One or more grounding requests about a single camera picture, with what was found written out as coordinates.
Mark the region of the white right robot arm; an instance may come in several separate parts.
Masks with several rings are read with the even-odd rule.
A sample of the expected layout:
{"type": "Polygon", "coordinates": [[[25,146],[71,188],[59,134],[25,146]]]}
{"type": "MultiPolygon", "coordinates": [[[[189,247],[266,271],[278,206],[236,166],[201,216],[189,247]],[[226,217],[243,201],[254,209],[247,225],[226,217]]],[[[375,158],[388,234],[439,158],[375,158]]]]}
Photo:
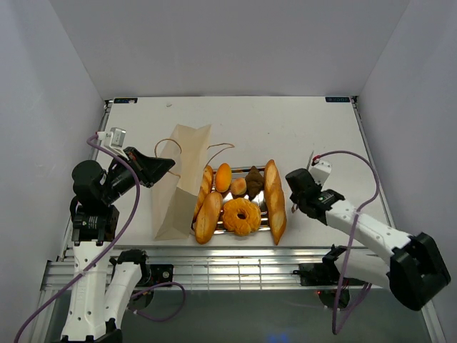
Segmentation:
{"type": "Polygon", "coordinates": [[[331,247],[316,276],[332,284],[357,279],[389,290],[405,307],[418,311],[451,282],[451,275],[435,240],[420,233],[413,236],[373,217],[357,212],[342,194],[324,190],[311,169],[286,175],[290,199],[312,219],[337,229],[362,243],[372,255],[346,246],[331,247]]]}

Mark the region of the beige paper bag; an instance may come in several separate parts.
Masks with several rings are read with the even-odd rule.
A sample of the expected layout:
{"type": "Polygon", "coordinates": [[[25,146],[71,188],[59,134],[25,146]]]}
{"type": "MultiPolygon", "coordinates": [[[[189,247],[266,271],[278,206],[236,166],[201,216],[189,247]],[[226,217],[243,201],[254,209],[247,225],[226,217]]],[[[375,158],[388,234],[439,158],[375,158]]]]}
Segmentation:
{"type": "Polygon", "coordinates": [[[153,240],[187,239],[205,167],[218,153],[233,148],[230,143],[211,143],[211,125],[193,128],[176,125],[171,136],[154,147],[154,155],[172,159],[175,165],[154,184],[151,194],[153,240]]]}

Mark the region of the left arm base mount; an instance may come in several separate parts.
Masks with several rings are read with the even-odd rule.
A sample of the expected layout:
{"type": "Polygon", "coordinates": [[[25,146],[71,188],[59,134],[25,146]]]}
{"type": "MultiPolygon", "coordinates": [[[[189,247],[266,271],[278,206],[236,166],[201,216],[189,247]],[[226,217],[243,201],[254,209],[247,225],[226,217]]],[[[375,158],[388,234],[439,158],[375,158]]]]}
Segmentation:
{"type": "MultiPolygon", "coordinates": [[[[140,279],[132,294],[135,294],[139,289],[145,289],[156,284],[173,281],[174,265],[172,264],[147,264],[146,271],[148,274],[140,279]]],[[[128,309],[145,309],[149,306],[153,298],[154,290],[143,292],[138,297],[130,300],[128,309]]]]}

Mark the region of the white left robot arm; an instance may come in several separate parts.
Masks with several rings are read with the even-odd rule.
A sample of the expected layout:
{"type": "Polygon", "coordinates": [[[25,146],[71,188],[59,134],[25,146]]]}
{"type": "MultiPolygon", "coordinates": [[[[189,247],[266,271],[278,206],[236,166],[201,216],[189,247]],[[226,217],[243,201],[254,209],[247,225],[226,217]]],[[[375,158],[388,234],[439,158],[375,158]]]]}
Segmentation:
{"type": "Polygon", "coordinates": [[[149,157],[129,146],[114,156],[108,169],[95,160],[72,171],[75,197],[70,206],[74,277],[71,301],[61,342],[120,342],[121,315],[135,285],[151,278],[145,255],[134,250],[122,262],[114,286],[106,286],[109,250],[119,234],[119,211],[114,202],[132,188],[151,188],[174,166],[173,159],[149,157]]]}

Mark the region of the metal tongs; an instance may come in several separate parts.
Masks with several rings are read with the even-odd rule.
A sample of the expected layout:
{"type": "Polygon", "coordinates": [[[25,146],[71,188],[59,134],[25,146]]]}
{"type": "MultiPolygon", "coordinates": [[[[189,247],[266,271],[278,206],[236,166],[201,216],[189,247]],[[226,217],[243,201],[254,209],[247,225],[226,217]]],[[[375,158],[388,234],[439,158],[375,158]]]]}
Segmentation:
{"type": "MultiPolygon", "coordinates": [[[[313,156],[314,156],[314,150],[311,151],[310,155],[309,155],[309,158],[308,158],[308,163],[306,165],[306,169],[309,169],[310,166],[311,166],[311,162],[313,160],[313,156]]],[[[297,203],[294,203],[291,207],[291,213],[294,214],[296,211],[298,210],[298,204],[297,203]]]]}

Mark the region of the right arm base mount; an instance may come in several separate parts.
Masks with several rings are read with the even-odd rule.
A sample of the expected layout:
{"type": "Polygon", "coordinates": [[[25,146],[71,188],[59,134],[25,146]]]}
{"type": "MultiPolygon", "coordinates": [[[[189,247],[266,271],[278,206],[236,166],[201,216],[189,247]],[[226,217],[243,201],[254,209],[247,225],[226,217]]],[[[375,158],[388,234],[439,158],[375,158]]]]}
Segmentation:
{"type": "MultiPolygon", "coordinates": [[[[292,275],[300,278],[302,287],[310,286],[332,286],[334,289],[318,289],[317,295],[324,306],[332,307],[336,298],[336,287],[338,284],[339,273],[332,272],[323,263],[299,264],[298,268],[292,271],[292,275]]],[[[363,282],[354,278],[345,278],[343,287],[338,301],[339,309],[346,309],[349,305],[351,296],[348,290],[349,286],[361,286],[363,282]]]]}

